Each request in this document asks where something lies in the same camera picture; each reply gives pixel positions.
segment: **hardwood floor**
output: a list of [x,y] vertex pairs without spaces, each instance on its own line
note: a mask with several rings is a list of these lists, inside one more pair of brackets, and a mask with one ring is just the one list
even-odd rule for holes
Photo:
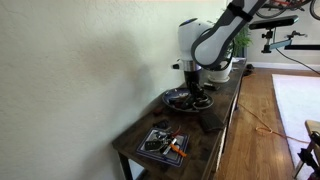
[[214,179],[292,179],[294,167],[287,140],[274,134],[257,132],[255,128],[263,125],[244,109],[245,107],[260,117],[274,131],[284,134],[272,74],[317,76],[311,71],[256,68],[254,75],[245,77],[240,93],[240,106],[234,113],[225,152]]

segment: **small plant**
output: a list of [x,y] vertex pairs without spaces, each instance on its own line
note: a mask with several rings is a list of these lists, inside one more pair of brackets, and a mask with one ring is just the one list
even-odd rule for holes
[[249,37],[249,27],[248,25],[244,26],[240,32],[235,36],[233,39],[233,43],[230,43],[227,51],[227,55],[229,55],[232,52],[233,49],[233,56],[238,57],[240,55],[240,52],[242,51],[242,48],[248,47],[250,43],[252,43],[250,37]]

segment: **wooden table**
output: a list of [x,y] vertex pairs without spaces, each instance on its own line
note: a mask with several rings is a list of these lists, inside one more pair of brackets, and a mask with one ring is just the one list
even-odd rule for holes
[[[233,64],[234,71],[230,73],[230,80],[220,86],[218,91],[205,90],[205,93],[214,99],[214,104],[200,113],[182,113],[170,111],[166,108],[164,113],[154,116],[148,113],[125,132],[113,141],[113,147],[118,151],[122,168],[126,179],[133,179],[128,159],[143,166],[148,173],[162,179],[208,179],[214,175],[221,155],[222,143],[225,142],[224,132],[228,131],[233,109],[241,87],[242,74],[245,69],[245,62]],[[207,71],[201,72],[200,84],[207,81]],[[220,120],[226,124],[224,131],[204,133],[199,123],[201,113],[215,113]],[[181,125],[182,133],[189,135],[189,142],[186,153],[188,156],[183,159],[181,167],[174,167],[161,163],[144,156],[138,155],[136,150],[144,137],[147,135],[153,123],[167,119],[172,130]]]

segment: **orange object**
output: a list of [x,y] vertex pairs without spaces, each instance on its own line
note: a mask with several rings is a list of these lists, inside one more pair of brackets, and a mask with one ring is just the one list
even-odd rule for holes
[[177,152],[178,154],[180,154],[182,157],[186,157],[187,154],[184,153],[183,151],[181,151],[180,149],[178,149],[174,144],[170,144],[171,149],[173,149],[175,152]]

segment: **white rug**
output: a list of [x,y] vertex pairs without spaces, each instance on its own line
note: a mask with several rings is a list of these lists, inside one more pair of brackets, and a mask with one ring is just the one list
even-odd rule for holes
[[[310,141],[305,120],[320,121],[320,78],[273,74],[273,84],[281,120],[287,136]],[[297,153],[307,144],[288,139],[294,166],[300,161]],[[313,172],[304,165],[298,174],[299,180],[306,180]]]

